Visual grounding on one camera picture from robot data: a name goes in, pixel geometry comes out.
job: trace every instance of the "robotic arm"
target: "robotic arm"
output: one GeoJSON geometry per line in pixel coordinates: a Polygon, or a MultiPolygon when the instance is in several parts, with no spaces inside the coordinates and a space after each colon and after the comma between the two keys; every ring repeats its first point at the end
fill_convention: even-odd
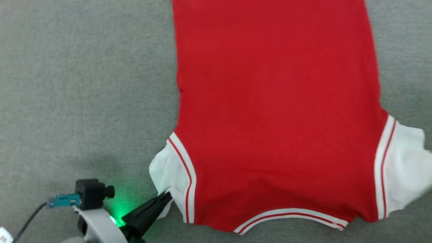
{"type": "Polygon", "coordinates": [[[105,198],[113,198],[114,187],[105,187],[97,179],[78,180],[75,193],[80,196],[79,205],[74,205],[80,217],[78,229],[86,243],[145,243],[142,239],[147,230],[172,200],[169,193],[159,195],[122,217],[126,223],[117,227],[110,214],[102,208],[105,198]]]}

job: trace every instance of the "blue connector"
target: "blue connector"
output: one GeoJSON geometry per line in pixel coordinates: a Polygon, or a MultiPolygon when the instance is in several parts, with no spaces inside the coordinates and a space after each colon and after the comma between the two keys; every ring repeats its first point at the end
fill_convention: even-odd
{"type": "Polygon", "coordinates": [[[68,194],[68,195],[57,195],[55,198],[47,199],[47,207],[48,208],[57,208],[57,207],[72,207],[79,206],[79,194],[68,194]]]}

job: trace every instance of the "t-shirt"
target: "t-shirt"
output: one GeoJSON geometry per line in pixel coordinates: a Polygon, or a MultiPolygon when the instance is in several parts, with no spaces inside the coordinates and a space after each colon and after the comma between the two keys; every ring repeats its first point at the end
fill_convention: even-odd
{"type": "Polygon", "coordinates": [[[432,179],[423,131],[379,102],[363,0],[173,0],[178,125],[152,161],[184,221],[244,234],[278,218],[342,230],[432,179]]]}

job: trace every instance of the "red stripe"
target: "red stripe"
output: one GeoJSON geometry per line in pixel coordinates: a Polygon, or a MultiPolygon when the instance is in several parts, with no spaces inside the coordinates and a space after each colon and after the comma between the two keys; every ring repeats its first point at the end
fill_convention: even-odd
{"type": "Polygon", "coordinates": [[[177,151],[177,154],[180,156],[180,159],[183,162],[184,167],[186,168],[187,175],[189,176],[189,186],[187,187],[187,191],[186,191],[186,223],[189,223],[189,200],[188,200],[188,198],[189,198],[189,189],[191,188],[191,185],[192,185],[192,177],[191,177],[191,174],[189,173],[189,170],[187,169],[186,163],[184,162],[184,159],[181,156],[180,152],[178,151],[177,147],[171,141],[171,138],[168,138],[168,140],[172,144],[172,146],[174,147],[175,151],[177,151]]]}
{"type": "MultiPolygon", "coordinates": [[[[302,214],[302,213],[273,214],[273,215],[268,215],[268,216],[260,217],[259,219],[256,219],[256,220],[254,220],[254,221],[248,223],[246,226],[244,226],[244,227],[241,229],[241,231],[239,232],[239,234],[241,234],[241,233],[242,233],[242,232],[243,232],[247,227],[249,227],[251,224],[253,224],[253,223],[257,222],[257,221],[260,221],[260,220],[262,220],[262,219],[270,218],[270,217],[278,217],[278,216],[287,216],[287,215],[299,215],[299,216],[313,217],[313,218],[316,218],[316,219],[319,219],[319,220],[322,220],[322,221],[326,221],[326,222],[328,222],[328,223],[330,223],[330,224],[335,224],[334,222],[332,222],[332,221],[330,221],[330,220],[328,220],[328,219],[321,218],[321,217],[314,216],[314,215],[310,215],[310,214],[302,214]]],[[[341,226],[343,229],[345,228],[345,226],[343,226],[342,224],[336,224],[336,225],[341,226]]]]}
{"type": "Polygon", "coordinates": [[[390,138],[388,139],[387,147],[385,148],[384,158],[381,163],[381,188],[382,188],[382,199],[384,203],[384,218],[387,216],[387,203],[385,201],[385,188],[384,188],[384,162],[387,157],[387,151],[390,147],[391,139],[393,137],[394,129],[396,128],[396,120],[393,121],[393,128],[391,130],[390,138]]]}

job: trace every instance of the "green light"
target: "green light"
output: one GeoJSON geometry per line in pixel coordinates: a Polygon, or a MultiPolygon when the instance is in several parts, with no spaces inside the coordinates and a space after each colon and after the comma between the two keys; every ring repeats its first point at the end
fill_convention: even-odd
{"type": "Polygon", "coordinates": [[[118,179],[122,183],[115,185],[115,197],[111,200],[104,200],[105,209],[114,218],[118,227],[125,226],[126,223],[121,219],[130,213],[134,208],[146,202],[146,198],[137,197],[141,191],[135,189],[135,183],[124,183],[123,179],[118,179]]]}
{"type": "Polygon", "coordinates": [[[109,216],[111,218],[111,220],[113,221],[114,224],[117,224],[117,221],[115,220],[115,218],[113,216],[109,216]]]}

